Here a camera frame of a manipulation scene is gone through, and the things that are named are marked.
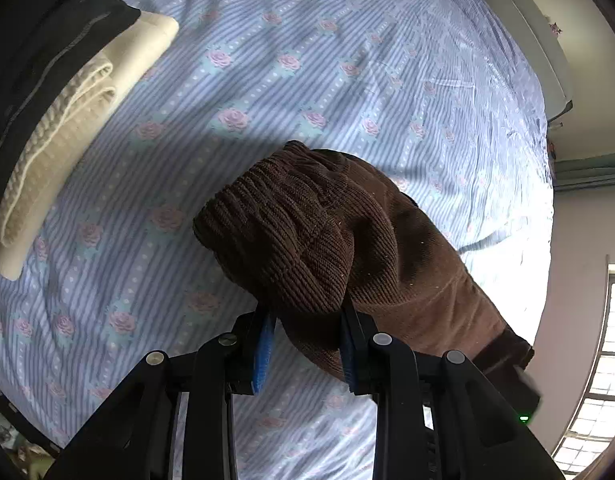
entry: bed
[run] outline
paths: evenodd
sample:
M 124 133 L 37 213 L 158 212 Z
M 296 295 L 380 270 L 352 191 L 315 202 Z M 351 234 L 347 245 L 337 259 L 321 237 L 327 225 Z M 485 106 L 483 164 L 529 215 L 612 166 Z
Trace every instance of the bed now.
M 0 387 L 37 428 L 65 446 L 145 353 L 194 351 L 254 307 L 191 218 L 289 139 L 388 174 L 533 341 L 553 212 L 543 97 L 483 0 L 125 1 L 180 32 L 20 279 L 0 276 Z M 275 338 L 263 394 L 235 404 L 241 478 L 370 478 L 373 402 Z

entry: wall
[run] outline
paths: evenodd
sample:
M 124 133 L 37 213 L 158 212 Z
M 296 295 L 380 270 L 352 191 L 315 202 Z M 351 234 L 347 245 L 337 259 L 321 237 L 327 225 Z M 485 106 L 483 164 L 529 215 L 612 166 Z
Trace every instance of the wall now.
M 527 369 L 543 394 L 531 429 L 548 450 L 589 377 L 603 322 L 607 254 L 615 264 L 615 188 L 557 193 L 547 302 Z
M 534 0 L 563 30 L 574 109 L 553 130 L 559 160 L 615 153 L 615 35 L 592 0 Z

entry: cream folded garment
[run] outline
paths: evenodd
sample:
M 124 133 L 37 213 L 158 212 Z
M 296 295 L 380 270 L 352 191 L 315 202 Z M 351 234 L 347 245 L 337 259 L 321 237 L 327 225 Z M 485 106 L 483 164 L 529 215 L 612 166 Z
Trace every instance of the cream folded garment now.
M 65 181 L 127 93 L 172 43 L 178 23 L 142 12 L 52 103 L 10 177 L 0 207 L 0 273 L 17 280 Z

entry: brown garment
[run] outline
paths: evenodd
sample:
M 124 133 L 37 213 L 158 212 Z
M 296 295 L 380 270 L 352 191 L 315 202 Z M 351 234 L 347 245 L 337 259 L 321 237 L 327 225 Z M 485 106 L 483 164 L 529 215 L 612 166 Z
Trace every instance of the brown garment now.
M 341 378 L 346 288 L 412 349 L 460 349 L 484 372 L 533 351 L 430 219 L 379 170 L 293 140 L 210 200 L 194 231 L 226 275 L 270 306 L 292 343 Z

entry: window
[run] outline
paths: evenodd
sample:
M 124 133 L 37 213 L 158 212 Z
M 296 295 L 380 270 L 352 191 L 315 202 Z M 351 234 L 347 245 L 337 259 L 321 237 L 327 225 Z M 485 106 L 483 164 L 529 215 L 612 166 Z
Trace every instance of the window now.
M 615 274 L 609 276 L 608 285 L 603 332 L 591 379 L 554 453 L 567 479 L 590 465 L 615 436 Z

